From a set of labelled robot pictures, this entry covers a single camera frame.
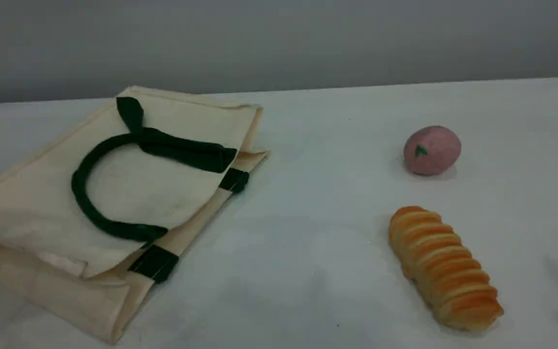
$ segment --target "gray wall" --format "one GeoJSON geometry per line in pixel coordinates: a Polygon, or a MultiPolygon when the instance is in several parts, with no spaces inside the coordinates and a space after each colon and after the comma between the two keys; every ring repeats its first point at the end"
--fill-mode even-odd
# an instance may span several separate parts
{"type": "Polygon", "coordinates": [[[0,0],[0,101],[558,76],[558,0],[0,0]]]}

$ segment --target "bread roll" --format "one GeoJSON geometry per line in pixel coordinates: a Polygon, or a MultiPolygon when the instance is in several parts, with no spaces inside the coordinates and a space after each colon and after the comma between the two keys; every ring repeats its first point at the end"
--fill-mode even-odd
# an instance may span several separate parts
{"type": "Polygon", "coordinates": [[[390,221],[389,242],[404,275],[416,282],[441,323],[483,331],[503,315],[490,277],[439,214],[419,206],[400,208],[390,221]]]}

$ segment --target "green leaf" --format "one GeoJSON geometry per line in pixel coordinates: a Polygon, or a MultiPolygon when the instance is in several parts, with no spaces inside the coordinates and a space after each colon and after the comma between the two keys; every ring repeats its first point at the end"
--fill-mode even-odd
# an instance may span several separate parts
{"type": "Polygon", "coordinates": [[[415,157],[418,158],[420,154],[428,155],[428,151],[423,148],[423,146],[417,145],[415,149],[415,157]]]}

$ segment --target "orange bread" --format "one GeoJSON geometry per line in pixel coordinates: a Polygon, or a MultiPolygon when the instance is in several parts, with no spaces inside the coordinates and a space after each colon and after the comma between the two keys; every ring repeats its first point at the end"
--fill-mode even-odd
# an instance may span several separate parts
{"type": "Polygon", "coordinates": [[[490,277],[439,214],[400,208],[389,224],[389,243],[441,323],[483,331],[503,315],[490,277]]]}

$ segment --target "cream tote bag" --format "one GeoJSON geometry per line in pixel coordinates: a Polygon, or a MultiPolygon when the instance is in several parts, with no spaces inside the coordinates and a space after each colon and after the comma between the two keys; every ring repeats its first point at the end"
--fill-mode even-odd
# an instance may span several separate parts
{"type": "Polygon", "coordinates": [[[115,343],[267,155],[262,108],[133,86],[0,175],[0,283],[115,343]]]}

